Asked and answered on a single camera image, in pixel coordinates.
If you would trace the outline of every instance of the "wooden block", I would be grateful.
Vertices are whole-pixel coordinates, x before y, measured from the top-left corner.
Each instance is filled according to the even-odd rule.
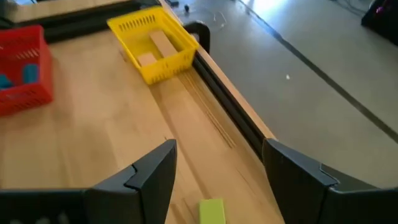
[[[137,59],[141,66],[150,65],[156,62],[155,56],[150,52],[138,56]]]
[[[177,53],[173,44],[169,41],[162,30],[156,30],[149,33],[150,38],[155,43],[163,57],[168,57]]]

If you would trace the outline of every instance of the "wooden tabletop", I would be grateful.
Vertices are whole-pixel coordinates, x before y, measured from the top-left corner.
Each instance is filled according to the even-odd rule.
[[[19,19],[109,2],[20,6]],[[90,187],[174,138],[177,176],[166,223],[198,223],[203,198],[223,198],[230,224],[283,223],[263,165],[194,69],[147,86],[110,31],[50,49],[54,102],[0,118],[1,188]],[[211,57],[199,52],[273,138]]]

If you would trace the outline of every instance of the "lime green sponge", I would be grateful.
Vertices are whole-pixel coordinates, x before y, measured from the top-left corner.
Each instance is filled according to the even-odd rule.
[[[199,204],[200,224],[225,224],[223,199],[202,200]]]

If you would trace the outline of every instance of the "red basket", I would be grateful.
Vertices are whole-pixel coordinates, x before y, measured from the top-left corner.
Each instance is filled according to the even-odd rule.
[[[27,64],[37,65],[37,82],[24,84],[22,70]],[[52,101],[52,58],[41,26],[0,31],[0,74],[13,84],[0,90],[0,116]]]

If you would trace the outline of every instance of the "blue object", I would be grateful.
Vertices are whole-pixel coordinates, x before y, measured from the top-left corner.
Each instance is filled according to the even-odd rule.
[[[0,90],[12,87],[12,82],[5,74],[0,74]]]
[[[35,83],[39,80],[39,68],[36,64],[27,64],[22,70],[22,79],[25,84]]]

